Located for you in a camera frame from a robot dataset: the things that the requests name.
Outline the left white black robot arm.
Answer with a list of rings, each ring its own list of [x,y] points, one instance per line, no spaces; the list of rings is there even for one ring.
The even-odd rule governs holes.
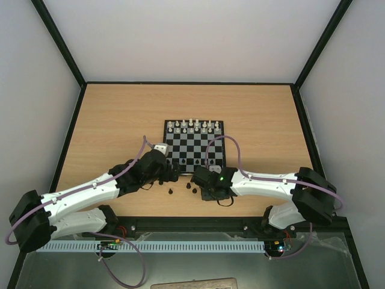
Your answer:
[[[176,182],[180,165],[159,150],[152,149],[141,158],[118,164],[96,179],[55,193],[39,195],[26,192],[9,216],[15,241],[22,252],[32,252],[51,239],[80,232],[112,231],[114,214],[105,207],[83,209],[95,203],[134,193],[155,181]]]

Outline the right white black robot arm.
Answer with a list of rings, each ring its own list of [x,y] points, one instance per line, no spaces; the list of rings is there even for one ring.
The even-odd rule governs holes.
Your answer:
[[[270,205],[256,226],[258,233],[273,237],[301,222],[328,226],[332,223],[336,188],[314,170],[301,167],[297,173],[253,173],[237,167],[219,172],[198,167],[191,182],[199,186],[202,199],[220,202],[241,196],[281,199]]]

